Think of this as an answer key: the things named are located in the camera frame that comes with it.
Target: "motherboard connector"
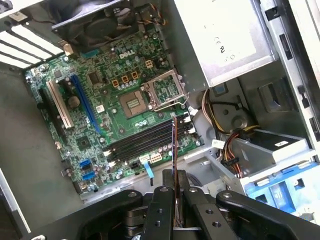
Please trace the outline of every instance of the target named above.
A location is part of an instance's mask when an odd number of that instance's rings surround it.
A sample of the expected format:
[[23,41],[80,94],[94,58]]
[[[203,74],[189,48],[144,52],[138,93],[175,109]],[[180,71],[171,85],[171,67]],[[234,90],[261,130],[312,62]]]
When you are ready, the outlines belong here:
[[61,120],[66,129],[72,128],[75,124],[71,119],[67,106],[62,98],[61,93],[59,92],[58,85],[53,81],[47,81],[46,86],[53,98],[54,104],[58,109]]

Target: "blue pcie slot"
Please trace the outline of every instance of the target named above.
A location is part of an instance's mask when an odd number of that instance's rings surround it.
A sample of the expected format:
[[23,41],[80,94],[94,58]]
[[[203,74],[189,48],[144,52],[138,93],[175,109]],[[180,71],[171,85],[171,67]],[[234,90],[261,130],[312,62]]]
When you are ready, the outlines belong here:
[[90,180],[90,179],[93,179],[95,177],[95,172],[94,171],[91,171],[85,175],[82,176],[82,179],[83,180]]
[[86,112],[91,124],[94,126],[95,130],[99,134],[101,134],[102,132],[101,132],[100,128],[98,127],[98,123],[96,121],[95,114],[91,109],[91,106],[90,106],[89,101],[88,101],[88,99],[86,97],[86,94],[85,94],[85,92],[84,92],[84,90],[83,90],[83,88],[82,88],[82,86],[80,84],[78,76],[77,75],[72,75],[70,79],[71,79],[71,82],[73,83],[73,85],[74,85],[74,87],[75,87],[75,89],[76,89],[76,91],[77,91],[77,93],[79,95],[80,101],[81,101],[81,103],[82,103],[82,105],[84,107],[84,110],[85,110],[85,112]]
[[84,160],[84,161],[80,162],[79,165],[80,165],[81,168],[83,168],[83,167],[89,165],[90,163],[91,163],[91,161],[89,159],[87,159],[87,160]]

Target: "sata port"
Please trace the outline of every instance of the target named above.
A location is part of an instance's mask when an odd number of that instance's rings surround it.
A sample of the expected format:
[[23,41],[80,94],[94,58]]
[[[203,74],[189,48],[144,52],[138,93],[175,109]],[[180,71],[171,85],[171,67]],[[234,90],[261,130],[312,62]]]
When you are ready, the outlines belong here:
[[154,163],[156,163],[156,162],[161,161],[161,160],[162,160],[162,156],[161,156],[160,153],[152,154],[152,155],[150,156],[150,160],[151,160],[151,163],[154,164]]
[[89,165],[90,163],[91,163],[90,160],[89,160],[89,159],[86,159],[86,160],[80,162],[79,165],[80,165],[81,168],[83,168],[84,166],[87,166],[87,165]]
[[95,177],[95,172],[94,171],[91,171],[85,175],[82,176],[82,179],[83,180],[90,180],[90,179],[93,179]]

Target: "wire bundle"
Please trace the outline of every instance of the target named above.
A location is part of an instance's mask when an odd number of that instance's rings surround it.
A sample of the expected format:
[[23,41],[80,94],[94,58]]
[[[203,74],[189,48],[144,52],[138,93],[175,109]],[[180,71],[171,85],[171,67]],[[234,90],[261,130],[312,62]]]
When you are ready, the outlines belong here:
[[[219,159],[219,161],[226,165],[226,166],[230,166],[234,172],[236,173],[236,176],[238,178],[242,178],[243,177],[243,171],[241,170],[241,166],[238,163],[239,159],[234,155],[234,153],[232,152],[231,149],[231,144],[232,141],[236,138],[238,138],[240,136],[241,133],[248,133],[251,130],[254,130],[256,128],[259,128],[258,125],[253,125],[253,126],[248,126],[244,129],[234,129],[231,132],[227,132],[225,131],[221,125],[218,123],[215,114],[214,114],[214,109],[213,109],[213,104],[216,105],[230,105],[230,106],[234,106],[236,109],[239,109],[239,106],[236,103],[232,103],[232,102],[211,102],[210,100],[210,91],[209,89],[207,89],[202,97],[202,101],[201,101],[201,108],[202,108],[202,112],[205,116],[205,118],[208,120],[208,122],[213,126],[214,131],[215,131],[215,136],[217,140],[221,140],[221,136],[220,134],[223,135],[227,135],[227,139],[224,143],[223,149],[219,150],[217,153],[217,159]],[[242,109],[249,115],[251,116],[253,119],[253,115],[251,114],[251,112],[245,108],[242,107]]]
[[156,17],[151,15],[151,19],[143,19],[142,21],[138,21],[138,23],[140,23],[140,24],[156,24],[156,25],[162,25],[162,26],[166,25],[167,21],[162,16],[160,10],[152,3],[149,3],[147,5],[149,5],[151,7],[151,9],[155,12]]

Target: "screw hole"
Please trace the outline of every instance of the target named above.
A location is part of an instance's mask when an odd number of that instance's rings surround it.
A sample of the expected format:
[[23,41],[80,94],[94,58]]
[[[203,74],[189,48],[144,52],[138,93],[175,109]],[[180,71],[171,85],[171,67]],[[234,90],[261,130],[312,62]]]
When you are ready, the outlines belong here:
[[220,228],[220,227],[221,227],[221,223],[218,222],[218,221],[214,221],[214,222],[212,223],[212,226],[214,226],[214,227],[216,227],[216,228]]

